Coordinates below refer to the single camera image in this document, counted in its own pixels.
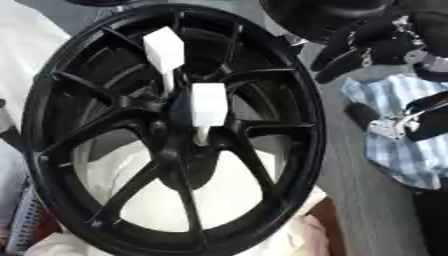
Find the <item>metal clip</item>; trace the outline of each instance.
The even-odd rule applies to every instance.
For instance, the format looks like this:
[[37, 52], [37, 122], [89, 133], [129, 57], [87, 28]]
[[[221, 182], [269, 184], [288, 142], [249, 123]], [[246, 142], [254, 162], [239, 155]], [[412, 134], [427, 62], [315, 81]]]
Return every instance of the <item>metal clip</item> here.
[[372, 133], [398, 141], [406, 136], [406, 128], [413, 132], [418, 130], [420, 127], [418, 118], [424, 113], [425, 111], [410, 114], [408, 111], [405, 111], [402, 115], [395, 118], [372, 121], [368, 129]]

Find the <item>fabric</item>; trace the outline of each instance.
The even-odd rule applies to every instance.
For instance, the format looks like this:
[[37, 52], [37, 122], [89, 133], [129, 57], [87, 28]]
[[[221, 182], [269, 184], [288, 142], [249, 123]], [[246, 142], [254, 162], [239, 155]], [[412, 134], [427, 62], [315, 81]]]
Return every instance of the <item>fabric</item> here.
[[[369, 84], [348, 79], [342, 87], [351, 102], [367, 104], [382, 117], [395, 117], [409, 102], [444, 90], [448, 90], [446, 85], [421, 80], [412, 74], [392, 75]], [[447, 134], [412, 142], [407, 138], [395, 141], [367, 131], [365, 154], [407, 186], [440, 189], [440, 178], [448, 177]]]
[[[257, 151], [272, 178], [275, 175], [275, 156]], [[87, 190], [104, 204], [150, 161], [146, 147], [140, 142], [122, 146], [84, 168], [77, 168], [78, 176]], [[223, 152], [212, 179], [194, 191], [195, 201], [204, 228], [209, 229], [238, 218], [262, 198], [257, 181], [244, 164], [233, 154]], [[299, 212], [287, 225], [269, 239], [239, 256], [328, 256], [325, 229], [312, 217], [304, 217], [325, 198], [316, 188]], [[123, 208], [121, 218], [133, 224], [166, 232], [185, 232], [188, 221], [175, 190], [157, 179], [140, 190]], [[53, 234], [33, 246], [27, 256], [47, 255], [109, 255], [87, 244], [79, 244], [65, 234]]]
[[69, 38], [42, 14], [13, 0], [0, 8], [0, 99], [20, 129], [25, 100], [51, 55]]

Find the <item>white cloth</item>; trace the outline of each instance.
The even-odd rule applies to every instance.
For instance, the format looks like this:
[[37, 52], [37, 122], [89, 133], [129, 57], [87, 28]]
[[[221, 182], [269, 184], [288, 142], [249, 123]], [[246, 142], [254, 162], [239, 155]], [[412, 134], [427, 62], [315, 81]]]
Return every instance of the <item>white cloth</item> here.
[[[260, 151], [257, 153], [271, 177], [274, 177], [275, 156]], [[148, 161], [150, 156], [147, 149], [140, 142], [135, 142], [89, 164], [87, 171], [78, 170], [78, 175], [87, 190], [104, 204]], [[243, 215], [260, 202], [261, 195], [259, 185], [249, 170], [229, 152], [221, 154], [212, 179], [194, 191], [204, 228], [213, 228]], [[305, 208], [311, 209], [323, 198], [325, 193], [316, 188]], [[177, 192], [166, 187], [160, 180], [138, 192], [125, 205], [121, 217], [136, 225], [159, 231], [188, 230], [188, 221]], [[316, 223], [317, 220], [310, 222], [308, 217], [302, 218], [298, 215], [265, 242], [240, 253], [239, 256], [327, 256], [322, 253], [328, 252], [325, 231], [320, 226], [316, 228]], [[53, 234], [31, 248], [27, 256], [60, 256], [66, 252], [78, 253], [69, 255], [109, 255], [86, 244], [81, 247], [78, 243], [70, 245], [67, 241], [72, 240], [67, 240], [66, 236], [67, 234]]]
[[48, 58], [69, 35], [34, 9], [2, 0], [0, 8], [0, 98], [20, 129], [25, 100]]

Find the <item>rim lip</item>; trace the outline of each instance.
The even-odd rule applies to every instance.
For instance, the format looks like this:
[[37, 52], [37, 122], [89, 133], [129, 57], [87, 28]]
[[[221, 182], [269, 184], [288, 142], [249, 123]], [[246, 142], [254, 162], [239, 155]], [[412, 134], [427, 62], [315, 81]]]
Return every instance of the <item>rim lip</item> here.
[[[212, 8], [207, 8], [203, 6], [195, 6], [195, 5], [153, 5], [149, 7], [142, 7], [133, 9], [127, 12], [124, 12], [119, 15], [115, 15], [109, 17], [103, 21], [100, 21], [77, 36], [73, 37], [70, 41], [68, 41], [62, 48], [59, 49], [55, 53], [55, 55], [49, 60], [46, 66], [42, 69], [40, 74], [36, 76], [35, 83], [30, 91], [30, 94], [27, 99], [27, 103], [25, 106], [25, 112], [23, 117], [23, 125], [22, 125], [22, 133], [24, 136], [24, 142], [27, 150], [25, 151], [25, 156], [29, 165], [29, 172], [32, 178], [32, 182], [35, 185], [35, 188], [38, 192], [39, 197], [42, 199], [44, 204], [52, 210], [52, 212], [56, 215], [56, 217], [74, 234], [81, 237], [82, 239], [87, 240], [92, 245], [103, 249], [108, 252], [114, 252], [116, 255], [153, 255], [153, 251], [148, 251], [148, 248], [130, 248], [129, 244], [117, 239], [112, 239], [113, 237], [108, 236], [108, 241], [114, 240], [114, 243], [105, 243], [101, 241], [100, 234], [103, 231], [91, 232], [91, 230], [84, 229], [83, 227], [79, 227], [76, 223], [69, 218], [69, 213], [64, 210], [63, 205], [60, 202], [56, 202], [53, 197], [55, 195], [50, 195], [50, 191], [48, 188], [44, 188], [42, 183], [44, 183], [43, 173], [40, 171], [39, 163], [36, 161], [36, 153], [34, 152], [36, 141], [41, 140], [41, 134], [43, 131], [40, 127], [41, 124], [38, 124], [37, 127], [34, 125], [37, 120], [41, 119], [39, 117], [44, 116], [44, 108], [38, 107], [39, 102], [48, 102], [48, 97], [50, 93], [46, 93], [51, 91], [49, 86], [46, 86], [46, 82], [48, 79], [51, 79], [51, 73], [53, 71], [53, 67], [58, 66], [61, 60], [66, 60], [67, 56], [70, 56], [73, 49], [79, 50], [86, 43], [86, 39], [91, 38], [101, 27], [106, 24], [113, 24], [116, 22], [120, 22], [122, 20], [126, 20], [131, 17], [131, 14], [139, 14], [140, 12], [153, 12], [157, 13], [157, 11], [162, 10], [166, 11], [170, 8], [176, 8], [176, 10], [183, 11], [191, 11], [195, 12], [208, 12], [211, 14], [218, 15], [221, 19], [230, 18], [235, 22], [239, 22], [244, 24], [244, 26], [250, 27], [251, 30], [254, 30], [255, 33], [250, 33], [254, 36], [262, 37], [263, 39], [269, 39], [266, 41], [267, 45], [272, 44], [273, 52], [275, 52], [279, 57], [282, 56], [285, 59], [286, 63], [292, 63], [292, 65], [296, 68], [295, 77], [297, 81], [301, 84], [304, 89], [301, 91], [308, 92], [307, 97], [313, 101], [313, 104], [310, 103], [308, 106], [310, 107], [310, 116], [316, 119], [316, 132], [313, 135], [314, 148], [310, 148], [309, 152], [314, 152], [313, 161], [307, 160], [306, 165], [301, 170], [303, 174], [298, 178], [298, 185], [296, 187], [300, 187], [299, 192], [297, 194], [297, 200], [291, 204], [290, 209], [283, 212], [282, 215], [278, 216], [274, 221], [270, 221], [266, 226], [260, 228], [256, 234], [253, 236], [244, 239], [244, 241], [238, 241], [237, 243], [229, 244], [220, 244], [220, 246], [208, 247], [205, 250], [206, 255], [232, 255], [234, 253], [238, 253], [240, 251], [249, 249], [259, 242], [265, 240], [267, 237], [272, 235], [278, 228], [280, 228], [289, 218], [293, 216], [295, 211], [303, 204], [311, 189], [313, 188], [317, 177], [320, 172], [320, 168], [322, 165], [323, 155], [325, 152], [325, 144], [326, 144], [326, 133], [325, 133], [325, 119], [323, 113], [322, 103], [315, 87], [313, 80], [311, 79], [308, 71], [305, 69], [303, 64], [300, 62], [296, 56], [289, 49], [286, 41], [275, 38], [273, 35], [269, 34], [263, 28], [255, 25], [253, 22], [250, 22], [244, 18], [238, 17], [234, 14], [227, 13], [225, 11], [220, 11]], [[156, 253], [156, 255], [180, 255], [180, 254], [170, 254], [167, 252], [164, 253]], [[182, 255], [198, 255], [198, 252], [191, 252], [190, 254], [183, 253]]]
[[140, 0], [66, 0], [69, 3], [84, 5], [84, 6], [96, 6], [96, 7], [114, 7], [128, 5]]

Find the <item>white support post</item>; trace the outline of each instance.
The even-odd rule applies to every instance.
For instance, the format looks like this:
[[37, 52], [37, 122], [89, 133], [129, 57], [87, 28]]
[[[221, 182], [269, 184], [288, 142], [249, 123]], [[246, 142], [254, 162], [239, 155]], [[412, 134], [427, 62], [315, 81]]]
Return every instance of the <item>white support post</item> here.
[[173, 71], [185, 63], [185, 45], [169, 27], [161, 28], [143, 37], [146, 56], [162, 74], [164, 95], [175, 87]]

